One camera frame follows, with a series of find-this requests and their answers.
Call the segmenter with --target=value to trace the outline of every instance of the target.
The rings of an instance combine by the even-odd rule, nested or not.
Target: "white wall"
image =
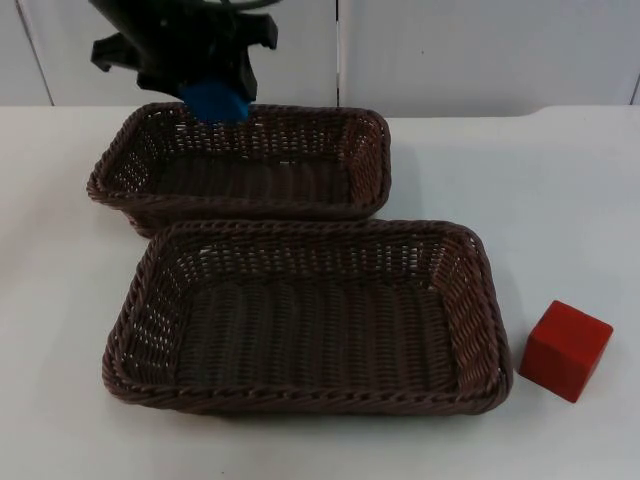
[[[56,105],[138,105],[168,99],[136,87],[135,73],[98,70],[94,40],[115,32],[88,0],[19,0]],[[280,28],[278,50],[256,46],[251,60],[258,101],[335,105],[334,0],[285,0],[269,9]]]
[[[49,105],[15,4],[0,0],[0,105]]]
[[[343,104],[392,116],[628,104],[638,0],[340,0]]]

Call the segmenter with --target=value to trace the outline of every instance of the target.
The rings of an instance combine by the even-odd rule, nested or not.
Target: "red block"
[[[556,300],[529,335],[520,375],[575,403],[612,333],[611,325]]]

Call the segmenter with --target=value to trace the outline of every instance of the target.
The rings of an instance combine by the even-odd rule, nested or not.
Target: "woven basket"
[[[191,413],[477,414],[512,368],[480,240],[443,222],[189,222],[140,262],[116,397]]]
[[[255,106],[249,121],[206,126],[180,103],[136,111],[87,191],[143,236],[180,220],[366,218],[391,187],[389,129],[348,108]]]

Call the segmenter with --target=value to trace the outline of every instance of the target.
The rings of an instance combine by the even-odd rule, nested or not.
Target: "white table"
[[[131,111],[0,109],[0,478],[640,478],[640,109],[390,121],[380,216],[477,231],[516,357],[554,298],[615,327],[577,404],[516,376],[479,417],[242,420],[102,386],[146,242],[84,188]]]

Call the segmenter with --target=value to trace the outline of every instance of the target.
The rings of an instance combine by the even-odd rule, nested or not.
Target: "blue object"
[[[237,123],[249,117],[249,102],[216,78],[180,87],[180,98],[204,123]]]

